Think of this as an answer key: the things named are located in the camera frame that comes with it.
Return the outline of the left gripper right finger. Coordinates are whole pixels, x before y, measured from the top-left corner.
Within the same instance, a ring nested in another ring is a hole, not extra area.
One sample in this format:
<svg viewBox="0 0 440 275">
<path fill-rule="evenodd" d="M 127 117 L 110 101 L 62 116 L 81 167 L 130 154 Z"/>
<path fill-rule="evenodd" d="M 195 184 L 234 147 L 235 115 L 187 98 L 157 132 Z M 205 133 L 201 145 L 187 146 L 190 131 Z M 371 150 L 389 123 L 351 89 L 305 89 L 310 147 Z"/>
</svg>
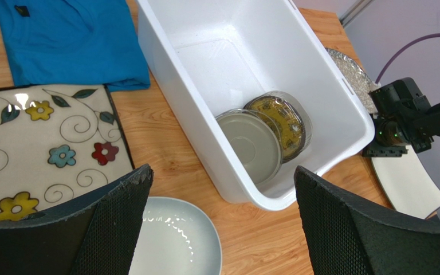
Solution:
<svg viewBox="0 0 440 275">
<path fill-rule="evenodd" d="M 294 186 L 315 274 L 440 274 L 440 223 L 383 207 L 302 166 Z"/>
</svg>

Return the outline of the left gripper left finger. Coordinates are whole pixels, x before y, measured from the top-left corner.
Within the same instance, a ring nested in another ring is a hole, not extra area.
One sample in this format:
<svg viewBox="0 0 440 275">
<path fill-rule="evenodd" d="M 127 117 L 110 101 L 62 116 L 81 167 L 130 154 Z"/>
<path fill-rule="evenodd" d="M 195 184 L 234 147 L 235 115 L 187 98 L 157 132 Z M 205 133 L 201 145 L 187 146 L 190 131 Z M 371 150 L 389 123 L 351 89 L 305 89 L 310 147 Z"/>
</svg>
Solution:
<svg viewBox="0 0 440 275">
<path fill-rule="evenodd" d="M 0 221 L 0 274 L 128 274 L 154 180 L 148 164 L 19 221 Z"/>
</svg>

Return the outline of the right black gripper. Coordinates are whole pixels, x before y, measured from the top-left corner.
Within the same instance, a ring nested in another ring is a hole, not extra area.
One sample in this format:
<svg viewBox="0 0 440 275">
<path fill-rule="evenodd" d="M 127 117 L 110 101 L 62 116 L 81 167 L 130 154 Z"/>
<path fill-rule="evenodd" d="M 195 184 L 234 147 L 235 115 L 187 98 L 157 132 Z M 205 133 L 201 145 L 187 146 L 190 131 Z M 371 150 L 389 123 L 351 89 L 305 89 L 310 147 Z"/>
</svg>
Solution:
<svg viewBox="0 0 440 275">
<path fill-rule="evenodd" d="M 413 121 L 425 116 L 430 103 L 411 77 L 369 93 L 377 113 L 372 113 L 373 141 L 362 150 L 365 158 L 399 158 L 411 145 L 416 153 L 431 149 L 433 138 L 420 133 Z"/>
</svg>

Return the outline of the white rectangular plate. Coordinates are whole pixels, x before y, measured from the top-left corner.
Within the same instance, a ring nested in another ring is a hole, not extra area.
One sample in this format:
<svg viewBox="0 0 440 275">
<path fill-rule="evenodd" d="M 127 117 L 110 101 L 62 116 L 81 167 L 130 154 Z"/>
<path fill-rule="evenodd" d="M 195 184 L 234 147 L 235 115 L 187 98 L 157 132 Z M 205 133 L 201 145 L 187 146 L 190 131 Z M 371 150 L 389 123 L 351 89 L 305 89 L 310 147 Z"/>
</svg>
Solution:
<svg viewBox="0 0 440 275">
<path fill-rule="evenodd" d="M 378 181 L 393 208 L 426 219 L 440 209 L 440 189 L 430 178 L 412 146 L 401 157 L 371 158 Z"/>
</svg>

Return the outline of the large white oval plate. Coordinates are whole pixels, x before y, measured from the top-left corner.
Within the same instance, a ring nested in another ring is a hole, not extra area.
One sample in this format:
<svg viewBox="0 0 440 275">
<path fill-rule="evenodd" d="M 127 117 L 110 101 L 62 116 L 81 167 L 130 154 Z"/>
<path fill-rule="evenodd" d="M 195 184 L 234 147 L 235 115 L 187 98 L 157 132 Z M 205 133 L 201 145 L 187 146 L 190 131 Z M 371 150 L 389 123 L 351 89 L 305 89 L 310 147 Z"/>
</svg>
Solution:
<svg viewBox="0 0 440 275">
<path fill-rule="evenodd" d="M 176 198 L 149 197 L 130 274 L 220 274 L 222 246 L 210 218 Z"/>
</svg>

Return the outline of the grey speckled saucer plate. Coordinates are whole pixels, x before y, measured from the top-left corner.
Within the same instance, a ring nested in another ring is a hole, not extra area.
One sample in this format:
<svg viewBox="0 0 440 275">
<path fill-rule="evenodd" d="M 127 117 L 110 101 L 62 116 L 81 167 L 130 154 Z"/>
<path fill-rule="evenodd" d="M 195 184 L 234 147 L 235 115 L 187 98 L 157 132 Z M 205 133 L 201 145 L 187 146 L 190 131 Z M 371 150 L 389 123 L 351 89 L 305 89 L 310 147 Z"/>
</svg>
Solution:
<svg viewBox="0 0 440 275">
<path fill-rule="evenodd" d="M 254 184 L 276 176 L 284 156 L 281 132 L 271 117 L 253 109 L 231 109 L 216 121 Z"/>
</svg>

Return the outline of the white plastic bin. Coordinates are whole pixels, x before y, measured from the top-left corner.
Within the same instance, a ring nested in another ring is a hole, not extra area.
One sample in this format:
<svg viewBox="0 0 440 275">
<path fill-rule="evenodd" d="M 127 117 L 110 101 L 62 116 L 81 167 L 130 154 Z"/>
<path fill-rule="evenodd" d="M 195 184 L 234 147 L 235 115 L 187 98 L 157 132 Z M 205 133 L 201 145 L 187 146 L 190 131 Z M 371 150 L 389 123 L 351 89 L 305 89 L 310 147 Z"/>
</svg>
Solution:
<svg viewBox="0 0 440 275">
<path fill-rule="evenodd" d="M 280 211 L 293 174 L 323 175 L 374 137 L 371 117 L 291 1 L 139 1 L 147 64 L 221 197 Z M 217 123 L 255 97 L 293 96 L 312 123 L 308 147 L 256 185 Z"/>
</svg>

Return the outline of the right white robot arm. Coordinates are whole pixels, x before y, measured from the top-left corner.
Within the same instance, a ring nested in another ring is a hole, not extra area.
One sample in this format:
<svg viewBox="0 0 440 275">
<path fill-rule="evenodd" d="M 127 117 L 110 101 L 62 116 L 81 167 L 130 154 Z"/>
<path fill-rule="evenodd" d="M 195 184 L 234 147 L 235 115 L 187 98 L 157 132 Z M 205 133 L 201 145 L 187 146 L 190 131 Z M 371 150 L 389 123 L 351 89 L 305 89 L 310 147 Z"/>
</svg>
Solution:
<svg viewBox="0 0 440 275">
<path fill-rule="evenodd" d="M 420 153 L 440 137 L 440 103 L 431 105 L 416 82 L 405 77 L 369 93 L 375 104 L 373 141 L 362 152 L 365 158 L 401 157 L 412 146 Z"/>
</svg>

